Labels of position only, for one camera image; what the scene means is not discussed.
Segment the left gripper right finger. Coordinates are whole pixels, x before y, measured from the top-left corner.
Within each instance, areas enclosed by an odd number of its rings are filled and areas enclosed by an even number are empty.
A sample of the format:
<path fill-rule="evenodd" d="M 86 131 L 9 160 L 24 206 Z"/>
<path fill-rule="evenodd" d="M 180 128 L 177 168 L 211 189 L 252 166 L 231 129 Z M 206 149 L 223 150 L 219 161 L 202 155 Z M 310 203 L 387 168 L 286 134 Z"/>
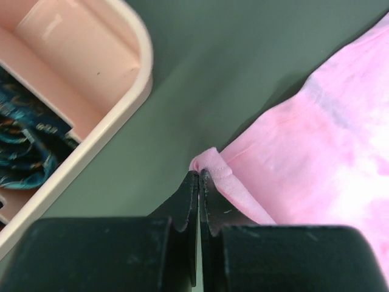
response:
<path fill-rule="evenodd" d="M 207 170 L 199 176 L 199 218 L 204 291 L 227 291 L 221 229 L 252 224 L 252 220 L 219 192 Z"/>

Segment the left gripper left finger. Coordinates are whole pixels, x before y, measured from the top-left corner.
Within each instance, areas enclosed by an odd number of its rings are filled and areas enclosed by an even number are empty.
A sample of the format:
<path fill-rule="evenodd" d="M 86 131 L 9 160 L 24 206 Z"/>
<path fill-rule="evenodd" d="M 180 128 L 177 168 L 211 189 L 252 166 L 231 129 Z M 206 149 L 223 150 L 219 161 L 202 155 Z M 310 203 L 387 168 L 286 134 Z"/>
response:
<path fill-rule="evenodd" d="M 149 217 L 166 219 L 162 288 L 196 286 L 199 175 L 189 171 L 177 191 Z"/>

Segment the pink t shirt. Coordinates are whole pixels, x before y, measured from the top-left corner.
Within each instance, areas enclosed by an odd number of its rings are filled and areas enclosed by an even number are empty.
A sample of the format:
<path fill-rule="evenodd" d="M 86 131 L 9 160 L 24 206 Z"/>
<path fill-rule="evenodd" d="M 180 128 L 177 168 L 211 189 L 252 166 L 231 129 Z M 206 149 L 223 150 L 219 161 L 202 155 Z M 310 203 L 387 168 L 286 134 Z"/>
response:
<path fill-rule="evenodd" d="M 257 223 L 357 228 L 388 274 L 388 17 L 190 169 Z"/>

